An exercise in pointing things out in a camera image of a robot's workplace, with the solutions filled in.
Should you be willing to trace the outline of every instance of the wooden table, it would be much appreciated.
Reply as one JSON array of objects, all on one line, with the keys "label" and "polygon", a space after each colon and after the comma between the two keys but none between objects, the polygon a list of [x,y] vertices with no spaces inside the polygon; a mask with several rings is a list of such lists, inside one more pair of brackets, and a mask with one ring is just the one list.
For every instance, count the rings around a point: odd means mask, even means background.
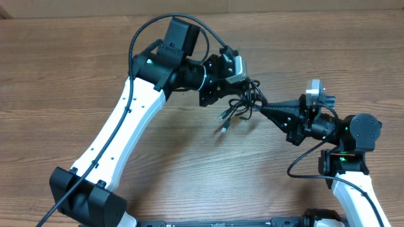
[{"label": "wooden table", "polygon": [[[68,169],[98,134],[121,94],[131,37],[150,18],[0,21],[1,226],[34,226],[53,205],[53,169]],[[391,225],[404,226],[404,11],[198,18],[239,50],[269,101],[296,99],[308,79],[320,78],[341,118],[368,112],[383,123],[367,166]],[[134,53],[162,38],[168,22],[146,29]],[[218,48],[211,37],[211,51]],[[204,49],[201,38],[194,58]],[[170,97],[121,178],[128,213],[166,221],[300,216],[306,208],[343,214],[324,180],[286,175],[316,141],[295,147],[258,113],[220,135],[226,108],[226,99],[199,107],[196,92]],[[318,156],[295,173],[316,174]],[[47,225],[76,223],[55,213]]]}]

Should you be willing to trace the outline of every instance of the silver metal part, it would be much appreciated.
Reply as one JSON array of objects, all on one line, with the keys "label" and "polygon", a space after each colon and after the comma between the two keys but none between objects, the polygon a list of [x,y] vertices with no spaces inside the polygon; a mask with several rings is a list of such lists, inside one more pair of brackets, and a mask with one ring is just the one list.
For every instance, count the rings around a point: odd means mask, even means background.
[{"label": "silver metal part", "polygon": [[234,58],[234,64],[235,64],[234,76],[230,76],[230,77],[226,78],[226,80],[231,84],[239,82],[239,81],[243,81],[247,78],[246,62],[242,60],[241,56],[237,56]]},{"label": "silver metal part", "polygon": [[306,105],[313,106],[319,101],[323,91],[323,82],[319,79],[310,79],[306,88]]}]

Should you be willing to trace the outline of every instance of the background wall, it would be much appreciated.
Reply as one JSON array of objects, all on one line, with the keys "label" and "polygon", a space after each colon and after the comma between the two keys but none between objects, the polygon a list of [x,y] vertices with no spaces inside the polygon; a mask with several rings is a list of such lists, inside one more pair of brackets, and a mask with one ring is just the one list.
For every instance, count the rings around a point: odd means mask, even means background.
[{"label": "background wall", "polygon": [[404,0],[0,0],[3,18],[402,9]]}]

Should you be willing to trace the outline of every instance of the table surface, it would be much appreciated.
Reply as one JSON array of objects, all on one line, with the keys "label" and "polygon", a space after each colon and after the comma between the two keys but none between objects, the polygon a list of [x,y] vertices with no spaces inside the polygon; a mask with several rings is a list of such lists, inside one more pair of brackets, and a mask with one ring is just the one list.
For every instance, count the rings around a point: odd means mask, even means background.
[{"label": "table surface", "polygon": [[[134,32],[151,16],[0,21],[0,226],[34,226],[54,201],[49,177],[89,147],[121,95]],[[198,15],[239,50],[270,102],[297,99],[319,78],[341,118],[382,123],[367,166],[392,226],[404,226],[404,11]],[[134,53],[162,38],[147,28]],[[211,37],[211,51],[219,45]],[[199,39],[194,58],[206,48]],[[207,221],[300,216],[335,209],[324,180],[289,178],[289,164],[317,142],[285,141],[254,113],[220,135],[227,99],[202,108],[174,93],[143,133],[117,193],[141,219]],[[319,152],[295,167],[317,174]],[[76,226],[55,213],[48,226]]]}]

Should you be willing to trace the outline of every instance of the robotic arm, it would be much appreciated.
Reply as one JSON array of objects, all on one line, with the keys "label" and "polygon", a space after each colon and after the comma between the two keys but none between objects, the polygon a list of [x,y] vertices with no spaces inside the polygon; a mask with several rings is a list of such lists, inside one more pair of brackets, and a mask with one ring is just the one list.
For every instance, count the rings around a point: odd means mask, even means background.
[{"label": "robotic arm", "polygon": [[[223,125],[223,132],[229,126],[233,114],[240,115],[250,111],[251,117],[253,109],[256,109],[285,132],[287,141],[296,146],[306,137],[318,140],[328,138],[328,142],[335,144],[336,148],[321,152],[320,174],[346,179],[366,191],[375,203],[384,225],[389,226],[372,190],[364,159],[365,153],[373,151],[375,147],[381,123],[364,113],[348,116],[344,120],[321,113],[323,105],[334,106],[335,97],[323,92],[320,80],[310,81],[306,94],[298,100],[268,103],[258,88],[259,82],[247,77],[246,64],[238,51],[224,45],[220,49],[220,56],[212,54],[207,58],[206,53],[199,62],[187,58],[193,53],[199,32],[203,33],[209,46],[203,29],[173,17],[164,40],[156,40],[130,60],[131,69],[124,91],[92,145],[73,163],[69,171],[57,167],[51,175],[49,183],[54,200],[61,200],[60,206],[55,209],[86,226],[139,225],[136,219],[125,212],[126,201],[114,194],[124,166],[145,127],[163,108],[171,93],[195,90],[199,92],[199,105],[202,107],[214,104],[227,95],[240,97],[235,100],[236,104],[231,100],[230,108],[221,115],[223,119],[228,117]],[[109,141],[125,112],[127,114],[121,127]],[[108,142],[110,143],[101,158],[94,162]],[[327,184],[341,202],[350,226],[377,226],[373,208],[360,192],[335,180],[328,179]],[[280,219],[273,218],[265,224],[275,226]],[[290,220],[292,219],[285,221],[283,226],[342,224],[338,218],[328,219],[326,216],[313,214],[294,219],[300,225],[292,225],[294,223]]]}]

